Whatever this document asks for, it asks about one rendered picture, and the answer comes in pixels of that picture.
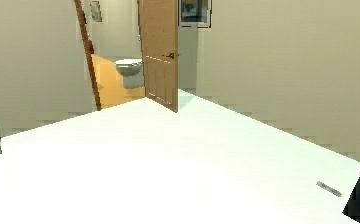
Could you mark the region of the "grey white toilet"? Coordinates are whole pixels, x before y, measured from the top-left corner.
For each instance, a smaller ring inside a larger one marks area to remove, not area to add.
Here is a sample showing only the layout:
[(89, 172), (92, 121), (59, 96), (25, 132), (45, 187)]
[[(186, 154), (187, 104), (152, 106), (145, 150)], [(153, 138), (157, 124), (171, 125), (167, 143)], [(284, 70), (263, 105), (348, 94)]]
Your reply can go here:
[(144, 86), (141, 59), (122, 59), (115, 62), (117, 72), (123, 77), (123, 87), (126, 89)]

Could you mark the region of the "brown wooden room door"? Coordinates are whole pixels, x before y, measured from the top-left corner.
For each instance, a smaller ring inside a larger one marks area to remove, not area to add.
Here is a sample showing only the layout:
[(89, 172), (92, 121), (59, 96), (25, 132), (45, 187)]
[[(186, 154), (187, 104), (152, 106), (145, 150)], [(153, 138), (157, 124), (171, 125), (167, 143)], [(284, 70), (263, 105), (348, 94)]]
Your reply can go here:
[[(178, 111), (178, 2), (137, 0), (145, 96)], [(163, 57), (175, 53), (175, 59)]]

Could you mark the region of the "grey flat remote control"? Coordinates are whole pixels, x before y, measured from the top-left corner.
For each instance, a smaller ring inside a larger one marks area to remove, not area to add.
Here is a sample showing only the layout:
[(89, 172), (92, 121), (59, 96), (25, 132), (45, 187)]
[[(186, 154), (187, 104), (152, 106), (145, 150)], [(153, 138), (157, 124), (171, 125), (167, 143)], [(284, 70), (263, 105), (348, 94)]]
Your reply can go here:
[(321, 187), (322, 189), (330, 192), (331, 194), (337, 196), (337, 197), (341, 197), (342, 193), (340, 191), (338, 191), (337, 189), (330, 187), (329, 185), (321, 182), (321, 181), (317, 181), (316, 183), (317, 186)]

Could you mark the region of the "brown wooden door frame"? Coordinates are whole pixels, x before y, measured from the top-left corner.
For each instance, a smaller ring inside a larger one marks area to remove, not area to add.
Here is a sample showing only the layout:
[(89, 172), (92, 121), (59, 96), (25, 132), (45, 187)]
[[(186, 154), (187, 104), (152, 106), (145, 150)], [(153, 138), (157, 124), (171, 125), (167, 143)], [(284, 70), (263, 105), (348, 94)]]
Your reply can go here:
[(95, 107), (96, 107), (97, 111), (100, 111), (102, 109), (102, 107), (101, 107), (99, 90), (98, 90), (98, 86), (97, 86), (96, 75), (95, 75), (95, 71), (94, 71), (94, 67), (93, 67), (92, 52), (91, 52), (91, 48), (90, 48), (90, 44), (89, 44), (88, 32), (87, 32), (86, 24), (85, 24), (85, 13), (83, 10), (83, 5), (82, 5), (81, 0), (73, 0), (73, 2), (75, 4), (76, 15), (77, 15), (80, 33), (81, 33), (81, 39), (82, 39), (83, 48), (84, 48), (84, 52), (85, 52), (88, 72), (89, 72), (89, 76), (90, 76), (90, 80), (91, 80), (91, 87), (92, 87), (93, 97), (94, 97), (94, 101), (95, 101)]

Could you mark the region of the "small framed wall picture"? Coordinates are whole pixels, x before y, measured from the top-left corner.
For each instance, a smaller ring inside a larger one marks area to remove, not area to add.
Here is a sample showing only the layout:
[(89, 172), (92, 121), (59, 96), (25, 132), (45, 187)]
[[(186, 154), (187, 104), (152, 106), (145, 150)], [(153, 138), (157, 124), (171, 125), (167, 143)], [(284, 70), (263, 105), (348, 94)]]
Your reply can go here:
[(102, 21), (101, 6), (99, 1), (92, 1), (90, 3), (92, 19), (94, 22)]

